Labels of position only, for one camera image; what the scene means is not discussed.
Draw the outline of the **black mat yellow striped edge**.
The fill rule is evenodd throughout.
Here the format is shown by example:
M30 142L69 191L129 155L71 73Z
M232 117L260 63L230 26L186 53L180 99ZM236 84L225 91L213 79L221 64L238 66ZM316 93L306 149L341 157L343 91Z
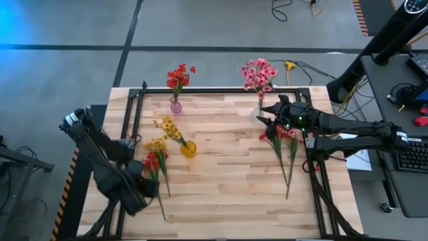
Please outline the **black mat yellow striped edge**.
M71 157L66 182L49 241L60 241L78 235L92 168L77 146Z

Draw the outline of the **grey desk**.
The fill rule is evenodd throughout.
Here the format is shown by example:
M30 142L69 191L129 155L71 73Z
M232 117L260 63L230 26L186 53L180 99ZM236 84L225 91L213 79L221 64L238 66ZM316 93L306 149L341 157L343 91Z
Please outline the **grey desk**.
M428 141L428 125L418 127L414 120L421 115L417 109L405 108L400 111L396 104L387 100L387 95L398 84L417 85L422 79L407 65L408 55L389 58L386 65L378 65L373 57L363 56L364 73L368 78L377 106L385 122L400 126L409 137ZM399 171L396 169L396 156L381 153L391 178L397 203L407 218L428 218L428 173Z

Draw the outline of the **yellow power plug splitter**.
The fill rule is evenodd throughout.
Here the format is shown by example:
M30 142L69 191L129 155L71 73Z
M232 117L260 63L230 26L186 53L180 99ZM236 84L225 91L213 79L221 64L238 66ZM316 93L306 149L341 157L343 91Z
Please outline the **yellow power plug splitter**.
M296 67L296 64L291 61L285 61L286 66L286 83L289 86L290 85L290 72Z

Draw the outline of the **black tower fan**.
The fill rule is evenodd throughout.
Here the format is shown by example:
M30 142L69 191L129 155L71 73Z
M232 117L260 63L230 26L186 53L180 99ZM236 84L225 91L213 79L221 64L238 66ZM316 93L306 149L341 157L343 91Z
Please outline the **black tower fan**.
M428 13L428 0L405 0L344 73L326 85L330 100L335 103L343 103L344 97L340 97L340 91L349 94L364 76L360 58L381 53L394 41L397 41L400 35L404 36L405 30L416 27L417 21L422 20L422 13Z

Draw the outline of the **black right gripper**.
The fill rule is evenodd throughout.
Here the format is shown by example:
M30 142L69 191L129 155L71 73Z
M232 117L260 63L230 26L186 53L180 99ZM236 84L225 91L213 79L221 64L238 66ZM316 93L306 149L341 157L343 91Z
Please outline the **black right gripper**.
M291 103L287 95L279 95L279 102L272 106L262 107L261 110L270 114L279 114L281 120L288 124L289 127L295 129L310 130L317 124L318 113L312 106L305 102ZM272 140L277 135L276 127L280 123L276 117L274 120L258 116L257 119L266 126L266 136Z

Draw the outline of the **black desk leg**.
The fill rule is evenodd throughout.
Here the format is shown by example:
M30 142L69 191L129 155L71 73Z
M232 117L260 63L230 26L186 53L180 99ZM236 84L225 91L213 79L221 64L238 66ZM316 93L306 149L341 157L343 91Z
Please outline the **black desk leg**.
M361 157L362 159L369 160L377 157L376 149L360 149L360 150L346 150L343 151L346 158Z

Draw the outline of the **black keyboard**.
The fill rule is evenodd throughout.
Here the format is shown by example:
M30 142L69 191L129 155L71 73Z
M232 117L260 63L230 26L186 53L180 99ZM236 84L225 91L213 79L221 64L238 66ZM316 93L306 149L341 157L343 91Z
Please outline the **black keyboard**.
M397 155L398 170L428 173L428 140L408 139L409 148Z

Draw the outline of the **yellow artificial flower bunch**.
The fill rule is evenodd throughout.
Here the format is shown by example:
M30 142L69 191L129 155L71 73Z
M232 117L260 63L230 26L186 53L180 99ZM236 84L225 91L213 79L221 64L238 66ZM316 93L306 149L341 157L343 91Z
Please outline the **yellow artificial flower bunch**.
M168 173L167 173L167 142L166 139L161 137L158 139L151 139L150 141L143 144L143 149L148 151L148 154L150 152L154 152L156 155L156 158L159 162L159 173L162 173L165 178L165 183L167 185L167 191L168 195L171 195L170 187L169 187L169 181L168 181Z
M163 117L161 122L158 122L157 120L153 120L153 123L156 128L161 129L165 135L165 138L171 139L181 146L183 146L186 149L189 149L189 146L184 139L181 131L179 130L176 122L171 116L165 116Z

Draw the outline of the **red tool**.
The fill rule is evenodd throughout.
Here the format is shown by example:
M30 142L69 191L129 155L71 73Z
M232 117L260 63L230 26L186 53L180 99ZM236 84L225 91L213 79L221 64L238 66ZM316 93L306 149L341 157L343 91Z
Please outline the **red tool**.
M414 120L414 124L418 127L428 125L428 107L422 107L419 109L421 116Z

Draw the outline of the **clear glass vase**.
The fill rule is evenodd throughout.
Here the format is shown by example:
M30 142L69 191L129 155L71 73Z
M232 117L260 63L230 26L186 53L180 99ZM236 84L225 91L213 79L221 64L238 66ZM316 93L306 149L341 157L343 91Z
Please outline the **clear glass vase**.
M258 116L264 117L264 111L262 108L264 107L264 102L262 100L259 100L257 102L257 106L252 110L250 114L250 119L253 123L258 123L259 119Z

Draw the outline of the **grey metal stand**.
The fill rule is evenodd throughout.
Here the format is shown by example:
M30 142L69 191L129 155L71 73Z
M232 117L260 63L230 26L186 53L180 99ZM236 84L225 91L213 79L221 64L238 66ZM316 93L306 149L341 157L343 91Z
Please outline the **grey metal stand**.
M16 205L24 194L31 175L38 170L52 172L54 164L39 160L31 148L10 149L0 135L0 241L9 223L17 216Z

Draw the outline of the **black mat orange striped edge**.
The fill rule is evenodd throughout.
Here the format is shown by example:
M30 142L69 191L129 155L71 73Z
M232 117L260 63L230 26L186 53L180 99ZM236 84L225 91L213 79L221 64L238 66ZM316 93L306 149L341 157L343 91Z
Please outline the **black mat orange striped edge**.
M397 10L394 0L352 0L363 36L374 37Z

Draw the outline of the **large pink artificial flower bunch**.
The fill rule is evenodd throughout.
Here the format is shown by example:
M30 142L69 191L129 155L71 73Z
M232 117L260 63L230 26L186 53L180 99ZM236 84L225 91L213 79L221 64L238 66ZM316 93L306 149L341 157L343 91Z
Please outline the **large pink artificial flower bunch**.
M249 60L241 67L241 75L245 78L243 88L257 94L258 108L263 106L265 94L274 89L273 79L277 74L278 71L263 58Z

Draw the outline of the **pink glass vase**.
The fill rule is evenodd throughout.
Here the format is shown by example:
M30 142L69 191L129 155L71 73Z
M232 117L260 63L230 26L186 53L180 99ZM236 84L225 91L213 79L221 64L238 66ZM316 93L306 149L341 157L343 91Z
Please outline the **pink glass vase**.
M180 114L183 107L182 104L179 102L178 98L172 97L170 99L171 105L170 109L174 114Z

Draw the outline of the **black round pole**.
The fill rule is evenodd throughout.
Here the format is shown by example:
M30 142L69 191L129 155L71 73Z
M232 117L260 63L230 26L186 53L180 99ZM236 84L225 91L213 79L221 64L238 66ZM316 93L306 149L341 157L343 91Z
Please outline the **black round pole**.
M374 58L374 62L385 65L388 59L398 52L412 37L417 35L428 25L428 17L419 17L409 27L407 27L397 38L395 38L379 55Z

